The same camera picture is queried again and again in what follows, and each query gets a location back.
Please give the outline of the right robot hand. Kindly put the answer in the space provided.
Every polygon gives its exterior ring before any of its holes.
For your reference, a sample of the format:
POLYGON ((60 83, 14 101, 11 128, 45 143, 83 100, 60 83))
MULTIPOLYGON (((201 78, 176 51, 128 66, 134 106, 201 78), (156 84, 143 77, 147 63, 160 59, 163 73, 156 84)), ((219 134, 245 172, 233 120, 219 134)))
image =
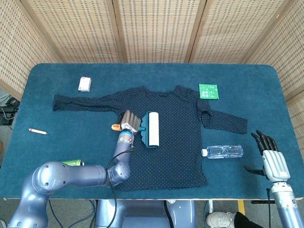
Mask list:
POLYGON ((251 136, 255 139, 262 156, 263 168, 258 170, 244 165, 245 170, 255 175, 265 176, 271 183, 287 182, 290 178, 289 169, 275 140, 259 130, 256 130, 256 133, 251 133, 251 136))

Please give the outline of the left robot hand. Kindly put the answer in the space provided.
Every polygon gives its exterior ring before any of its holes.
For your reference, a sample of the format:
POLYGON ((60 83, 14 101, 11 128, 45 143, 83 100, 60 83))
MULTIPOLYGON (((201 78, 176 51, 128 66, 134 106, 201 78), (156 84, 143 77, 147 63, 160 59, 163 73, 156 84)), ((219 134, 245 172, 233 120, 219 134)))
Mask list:
POLYGON ((121 121, 120 128, 122 131, 130 131, 136 135, 141 125, 141 119, 130 110, 126 110, 121 121))

